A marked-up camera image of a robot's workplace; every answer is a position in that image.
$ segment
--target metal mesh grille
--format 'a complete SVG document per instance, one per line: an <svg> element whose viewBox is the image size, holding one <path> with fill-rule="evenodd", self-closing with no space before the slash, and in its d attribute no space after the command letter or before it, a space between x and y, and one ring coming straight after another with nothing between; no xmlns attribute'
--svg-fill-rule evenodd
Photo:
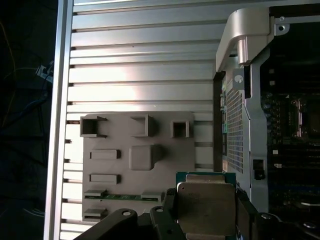
<svg viewBox="0 0 320 240"><path fill-rule="evenodd" d="M242 93L231 89L226 95L228 165L244 173Z"/></svg>

